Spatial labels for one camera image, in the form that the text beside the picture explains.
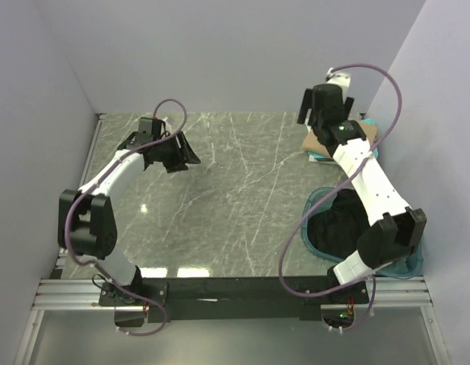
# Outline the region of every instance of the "teal container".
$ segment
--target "teal container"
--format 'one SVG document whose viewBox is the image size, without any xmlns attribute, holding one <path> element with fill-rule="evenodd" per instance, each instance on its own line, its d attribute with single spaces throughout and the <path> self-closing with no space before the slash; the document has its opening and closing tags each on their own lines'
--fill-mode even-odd
<svg viewBox="0 0 470 365">
<path fill-rule="evenodd" d="M 315 190 L 310 197 L 308 198 L 306 205 L 304 205 L 303 215 L 305 215 L 308 210 L 311 209 L 319 200 L 324 198 L 327 194 L 332 191 L 333 188 L 320 188 Z M 336 194 L 334 194 L 327 202 L 322 204 L 318 209 L 316 209 L 310 217 L 314 214 L 321 213 L 322 211 L 327 211 L 332 207 L 333 201 L 336 198 Z M 316 249 L 310 242 L 308 238 L 308 220 L 305 220 L 303 226 L 301 227 L 301 237 L 303 238 L 304 244 L 306 247 L 316 256 L 322 257 L 324 259 L 328 259 L 334 262 L 341 262 L 343 261 L 339 257 L 335 257 L 332 255 L 328 255 Z M 377 274 L 387 276 L 390 278 L 396 279 L 410 279 L 414 276 L 421 275 L 423 270 L 423 256 L 421 254 L 421 244 L 419 244 L 418 249 L 413 255 L 410 255 L 406 259 L 399 260 L 393 263 L 390 266 L 379 270 Z"/>
</svg>

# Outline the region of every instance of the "white wall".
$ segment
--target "white wall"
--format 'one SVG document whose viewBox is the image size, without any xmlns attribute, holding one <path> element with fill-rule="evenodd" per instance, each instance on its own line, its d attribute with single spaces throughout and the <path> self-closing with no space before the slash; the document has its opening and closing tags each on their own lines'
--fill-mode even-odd
<svg viewBox="0 0 470 365">
<path fill-rule="evenodd" d="M 388 68 L 424 0 L 36 0 L 97 112 L 297 110 L 331 66 Z M 380 79 L 355 81 L 366 111 Z"/>
<path fill-rule="evenodd" d="M 0 364 L 54 267 L 60 192 L 78 185 L 94 113 L 31 0 L 0 0 Z"/>
<path fill-rule="evenodd" d="M 424 276 L 453 363 L 470 364 L 470 0 L 427 0 L 390 72 L 404 109 L 383 164 L 426 211 Z M 384 83 L 369 111 L 380 126 L 394 100 Z"/>
</svg>

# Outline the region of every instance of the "gray floor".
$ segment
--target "gray floor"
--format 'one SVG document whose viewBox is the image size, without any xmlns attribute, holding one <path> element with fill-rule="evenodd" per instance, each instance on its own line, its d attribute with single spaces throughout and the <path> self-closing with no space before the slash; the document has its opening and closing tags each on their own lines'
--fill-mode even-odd
<svg viewBox="0 0 470 365">
<path fill-rule="evenodd" d="M 419 309 L 376 309 L 340 336 L 321 322 L 258 319 L 174 322 L 146 338 L 114 331 L 111 312 L 47 312 L 31 364 L 428 365 Z"/>
<path fill-rule="evenodd" d="M 87 173 L 92 179 L 137 129 L 140 114 L 103 120 Z M 180 121 L 180 114 L 171 114 Z M 114 206 L 118 243 L 145 277 L 277 274 L 281 243 L 310 193 L 334 186 L 337 166 L 310 163 L 306 128 L 295 113 L 194 113 L 186 137 L 202 164 L 168 175 L 160 163 L 134 181 Z M 312 255 L 299 235 L 287 275 L 325 275 L 333 265 Z M 90 278 L 68 259 L 62 278 Z"/>
</svg>

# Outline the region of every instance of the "black wire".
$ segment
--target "black wire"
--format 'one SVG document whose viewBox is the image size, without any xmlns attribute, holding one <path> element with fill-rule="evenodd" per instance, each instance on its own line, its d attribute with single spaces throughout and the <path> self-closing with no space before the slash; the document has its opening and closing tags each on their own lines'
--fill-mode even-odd
<svg viewBox="0 0 470 365">
<path fill-rule="evenodd" d="M 95 281 L 95 276 L 98 276 L 100 277 L 101 280 L 105 281 L 106 282 L 106 278 L 103 276 L 103 275 L 100 275 L 100 274 L 95 274 L 91 277 L 91 282 L 93 283 L 93 285 L 95 287 L 98 287 L 100 290 L 102 290 L 103 288 L 101 287 L 101 285 L 97 284 L 96 281 Z"/>
</svg>

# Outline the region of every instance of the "gray marble surface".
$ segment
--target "gray marble surface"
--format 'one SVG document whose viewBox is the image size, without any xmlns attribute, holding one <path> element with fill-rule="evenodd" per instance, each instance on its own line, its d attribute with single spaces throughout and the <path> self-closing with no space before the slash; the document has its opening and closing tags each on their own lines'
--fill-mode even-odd
<svg viewBox="0 0 470 365">
<path fill-rule="evenodd" d="M 102 121 L 87 172 L 92 179 L 141 114 Z M 171 113 L 175 121 L 179 113 Z M 295 113 L 193 113 L 186 137 L 201 165 L 167 174 L 150 166 L 114 206 L 118 243 L 146 277 L 269 276 L 281 244 L 310 193 L 335 186 L 337 166 L 310 163 L 301 151 L 306 129 Z M 287 275 L 325 275 L 331 262 L 315 257 L 299 235 L 285 261 Z M 62 278 L 90 278 L 70 258 Z"/>
</svg>

